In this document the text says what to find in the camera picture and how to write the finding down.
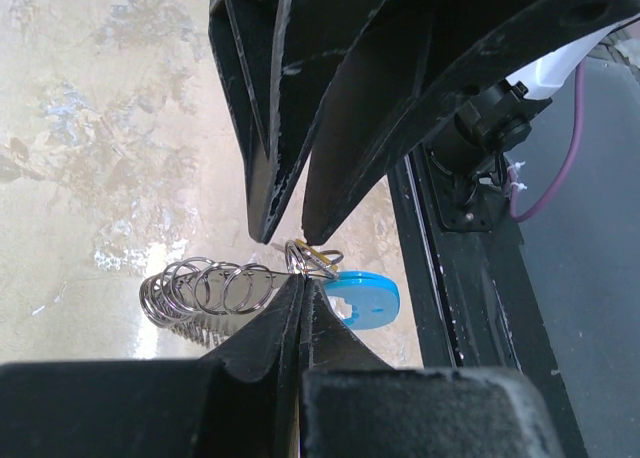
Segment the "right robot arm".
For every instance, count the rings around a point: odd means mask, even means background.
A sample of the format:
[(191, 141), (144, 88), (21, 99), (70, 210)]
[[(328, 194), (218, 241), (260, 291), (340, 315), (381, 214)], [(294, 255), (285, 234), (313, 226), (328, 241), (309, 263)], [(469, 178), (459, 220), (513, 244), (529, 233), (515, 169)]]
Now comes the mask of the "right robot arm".
[(434, 143), (470, 177), (520, 143), (550, 94), (639, 0), (210, 0), (209, 39), (244, 163), (248, 231), (268, 243), (300, 177), (325, 243), (404, 156)]

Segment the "small yellow key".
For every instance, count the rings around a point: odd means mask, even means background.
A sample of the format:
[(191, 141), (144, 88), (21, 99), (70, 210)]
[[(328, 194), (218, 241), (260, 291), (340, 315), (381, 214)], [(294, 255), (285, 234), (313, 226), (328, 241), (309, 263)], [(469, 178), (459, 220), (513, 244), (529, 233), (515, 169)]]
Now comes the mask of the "small yellow key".
[(302, 254), (314, 263), (318, 270), (337, 273), (338, 265), (343, 261), (344, 254), (339, 250), (317, 250), (300, 239), (294, 243)]

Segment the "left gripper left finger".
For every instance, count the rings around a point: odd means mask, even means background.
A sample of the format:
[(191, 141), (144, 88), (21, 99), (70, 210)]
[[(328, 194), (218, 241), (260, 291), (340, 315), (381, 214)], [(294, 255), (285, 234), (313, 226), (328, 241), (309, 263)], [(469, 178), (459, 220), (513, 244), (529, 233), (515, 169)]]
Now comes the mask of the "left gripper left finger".
[(10, 363), (5, 457), (294, 457), (304, 281), (197, 359)]

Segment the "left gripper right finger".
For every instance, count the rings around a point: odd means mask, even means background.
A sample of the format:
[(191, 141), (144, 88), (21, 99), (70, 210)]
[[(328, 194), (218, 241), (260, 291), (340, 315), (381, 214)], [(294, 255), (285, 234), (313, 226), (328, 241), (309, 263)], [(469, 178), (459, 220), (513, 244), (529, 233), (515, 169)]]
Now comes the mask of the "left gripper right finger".
[(543, 397), (504, 367), (394, 369), (311, 282), (301, 311), (304, 457), (561, 457)]

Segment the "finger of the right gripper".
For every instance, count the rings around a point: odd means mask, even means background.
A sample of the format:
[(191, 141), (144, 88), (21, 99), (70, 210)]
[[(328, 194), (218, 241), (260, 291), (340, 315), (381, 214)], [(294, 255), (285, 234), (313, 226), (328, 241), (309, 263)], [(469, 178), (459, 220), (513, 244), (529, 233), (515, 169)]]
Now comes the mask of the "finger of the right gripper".
[(210, 0), (209, 40), (244, 164), (254, 241), (271, 241), (327, 89), (388, 1)]
[(326, 242), (471, 99), (638, 11), (639, 0), (401, 0), (357, 41), (327, 90), (305, 190), (306, 240)]

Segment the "blue grey keyring with rings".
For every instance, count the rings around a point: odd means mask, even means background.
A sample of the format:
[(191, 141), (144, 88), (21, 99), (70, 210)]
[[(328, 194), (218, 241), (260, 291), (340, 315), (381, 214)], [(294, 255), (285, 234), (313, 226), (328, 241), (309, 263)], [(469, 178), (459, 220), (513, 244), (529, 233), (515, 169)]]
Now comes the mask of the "blue grey keyring with rings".
[(146, 278), (139, 288), (144, 315), (156, 327), (211, 350), (221, 345), (275, 297), (288, 278), (300, 275), (319, 282), (337, 316), (352, 330), (371, 330), (392, 323), (400, 295), (393, 280), (364, 271), (318, 270), (294, 240), (278, 245), (284, 271), (255, 262), (236, 264), (192, 257), (169, 264)]

